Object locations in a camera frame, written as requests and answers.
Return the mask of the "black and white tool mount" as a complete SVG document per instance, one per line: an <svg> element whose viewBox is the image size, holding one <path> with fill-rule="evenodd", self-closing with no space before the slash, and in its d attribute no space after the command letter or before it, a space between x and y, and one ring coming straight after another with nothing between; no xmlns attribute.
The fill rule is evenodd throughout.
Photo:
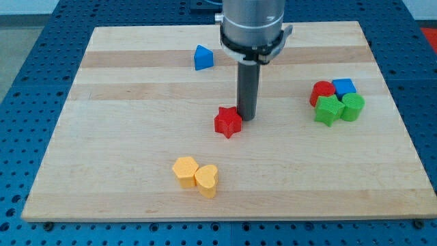
<svg viewBox="0 0 437 246"><path fill-rule="evenodd" d="M293 25L288 25L279 32L279 36L271 43L263 46L242 46L232 42L220 26L220 43L226 55L244 65L269 64L285 47L287 38L292 34Z"/></svg>

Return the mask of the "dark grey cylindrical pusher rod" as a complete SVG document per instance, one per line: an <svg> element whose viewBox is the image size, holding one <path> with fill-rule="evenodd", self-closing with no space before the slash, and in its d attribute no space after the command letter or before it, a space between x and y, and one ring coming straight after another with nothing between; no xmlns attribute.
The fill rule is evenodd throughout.
<svg viewBox="0 0 437 246"><path fill-rule="evenodd" d="M238 63L237 112L243 121L251 121L256 114L259 72L257 64Z"/></svg>

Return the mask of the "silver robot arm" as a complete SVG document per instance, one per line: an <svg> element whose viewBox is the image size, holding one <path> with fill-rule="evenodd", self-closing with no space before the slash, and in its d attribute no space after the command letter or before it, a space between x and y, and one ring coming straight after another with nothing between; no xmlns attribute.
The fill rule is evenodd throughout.
<svg viewBox="0 0 437 246"><path fill-rule="evenodd" d="M236 108L244 121L255 118L260 70L285 47L293 26L283 27L284 0L223 0L220 43L237 61Z"/></svg>

